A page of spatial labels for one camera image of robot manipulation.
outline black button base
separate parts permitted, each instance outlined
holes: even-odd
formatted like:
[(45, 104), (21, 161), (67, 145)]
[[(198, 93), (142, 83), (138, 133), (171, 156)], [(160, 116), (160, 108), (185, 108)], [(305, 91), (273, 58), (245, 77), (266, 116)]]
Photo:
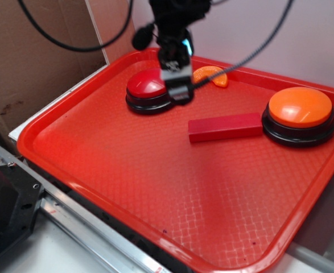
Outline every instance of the black button base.
[(130, 110), (137, 114), (159, 114), (174, 106), (170, 102), (167, 93), (154, 98), (137, 98), (131, 95), (129, 90), (126, 89), (125, 100)]
[(334, 134), (334, 108), (321, 125), (310, 128), (284, 126), (272, 118), (269, 104), (262, 115), (264, 133), (273, 141), (289, 147), (313, 147), (325, 143)]

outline tray rim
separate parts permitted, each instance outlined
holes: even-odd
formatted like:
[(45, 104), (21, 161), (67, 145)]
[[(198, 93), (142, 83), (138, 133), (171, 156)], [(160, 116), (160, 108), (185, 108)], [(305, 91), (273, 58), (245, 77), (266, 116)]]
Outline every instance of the tray rim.
[[(103, 78), (102, 81), (100, 78), (103, 74), (111, 74), (108, 75), (109, 78), (112, 78), (114, 75), (119, 74), (118, 68), (124, 68), (129, 66), (130, 64), (137, 63), (139, 61), (144, 60), (154, 60), (156, 58), (158, 50), (156, 48), (149, 48), (143, 52), (134, 51), (128, 53), (122, 58), (115, 61), (110, 66), (105, 69), (99, 71), (96, 75), (89, 79), (89, 81), (83, 83), (78, 86), (69, 96), (63, 98), (61, 101), (50, 107), (40, 116), (35, 118), (32, 122), (30, 122), (24, 130), (21, 132), (18, 139), (18, 150), (19, 152), (25, 156), (28, 160), (32, 161), (36, 165), (40, 166), (42, 169), (46, 170), (50, 174), (56, 173), (56, 177), (60, 181), (66, 180), (69, 185), (76, 185), (78, 182), (82, 181), (77, 180), (76, 177), (72, 177), (66, 172), (59, 170), (54, 167), (47, 160), (39, 157), (34, 150), (32, 150), (32, 140), (34, 140), (37, 135), (45, 129), (48, 125), (50, 125), (53, 121), (57, 120), (60, 112), (66, 112), (74, 107), (74, 104), (69, 104), (66, 108), (62, 107), (67, 105), (69, 101), (79, 101), (80, 98), (85, 98), (92, 94), (92, 92), (82, 94), (81, 91), (85, 89), (88, 85), (96, 84), (102, 86), (107, 81)], [(198, 63), (199, 66), (203, 65), (213, 65), (226, 67), (229, 66), (227, 63), (209, 60), (203, 57), (193, 57), (193, 62)], [(255, 69), (250, 68), (240, 68), (229, 74), (229, 79), (233, 81), (244, 82), (247, 84), (251, 84), (257, 87), (263, 87), (273, 90), (279, 91), (284, 88), (289, 88), (292, 86), (306, 86), (315, 88), (323, 91), (326, 94), (330, 95), (330, 98), (334, 104), (334, 88), (314, 84), (311, 82), (297, 80), (285, 76), (275, 75), (272, 73), (261, 72)], [(86, 198), (92, 198), (92, 200), (98, 200), (96, 203), (103, 204), (103, 207), (108, 207), (110, 210), (107, 210), (111, 215), (115, 215), (117, 212), (118, 219), (122, 221), (125, 225), (131, 227), (137, 232), (141, 233), (143, 236), (148, 234), (149, 236), (145, 236), (147, 239), (156, 243), (159, 247), (161, 247), (164, 251), (170, 253), (175, 258), (178, 258), (180, 261), (188, 264), (194, 270), (203, 273), (242, 273), (242, 272), (260, 272), (262, 270), (266, 270), (271, 267), (278, 259), (284, 254), (285, 249), (289, 246), (292, 241), (295, 233), (298, 231), (307, 215), (311, 211), (312, 207), (315, 205), (317, 199), (322, 193), (325, 186), (328, 184), (330, 178), (334, 174), (334, 149), (332, 154), (326, 160), (326, 163), (323, 165), (322, 169), (316, 174), (316, 177), (312, 180), (310, 186), (306, 189), (306, 193), (303, 197), (296, 203), (295, 208), (292, 210), (290, 215), (287, 218), (289, 224), (283, 224), (280, 231), (275, 235), (275, 238), (270, 242), (269, 247), (262, 254), (262, 257), (256, 260), (254, 263), (251, 263), (245, 267), (240, 268), (221, 268), (212, 265), (206, 260), (198, 257), (196, 254), (192, 253), (190, 250), (185, 249), (183, 246), (174, 244), (174, 241), (163, 237), (160, 232), (156, 232), (154, 228), (150, 227), (147, 223), (141, 223), (138, 218), (128, 214), (127, 211), (120, 208), (117, 204), (112, 203), (110, 200), (103, 200), (93, 194), (90, 191), (83, 191), (81, 194)]]

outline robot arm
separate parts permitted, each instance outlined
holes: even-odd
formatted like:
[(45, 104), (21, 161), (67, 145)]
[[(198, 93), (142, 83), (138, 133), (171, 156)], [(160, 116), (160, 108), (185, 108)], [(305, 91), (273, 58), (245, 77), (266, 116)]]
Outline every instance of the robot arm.
[[(187, 40), (193, 50), (192, 39), (187, 27), (205, 17), (210, 9), (210, 0), (149, 0), (158, 27), (156, 42), (160, 45), (158, 60), (162, 69), (161, 79), (165, 82), (170, 101), (184, 105), (193, 99), (191, 85), (192, 66)], [(147, 47), (152, 38), (153, 25), (149, 24), (140, 32), (146, 42), (136, 49)]]

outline black bracket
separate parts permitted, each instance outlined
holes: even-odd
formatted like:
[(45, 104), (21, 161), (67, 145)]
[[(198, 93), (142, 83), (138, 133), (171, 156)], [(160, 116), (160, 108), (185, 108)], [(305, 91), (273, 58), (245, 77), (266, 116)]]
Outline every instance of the black bracket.
[(0, 256), (2, 256), (32, 233), (43, 187), (15, 164), (0, 166), (0, 177)]

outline orange button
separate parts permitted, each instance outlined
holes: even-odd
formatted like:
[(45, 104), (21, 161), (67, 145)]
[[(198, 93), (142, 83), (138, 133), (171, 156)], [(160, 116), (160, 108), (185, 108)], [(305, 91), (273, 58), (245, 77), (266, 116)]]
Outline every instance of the orange button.
[(310, 128), (325, 122), (332, 102), (321, 91), (293, 87), (279, 91), (269, 101), (269, 113), (278, 123), (293, 128)]

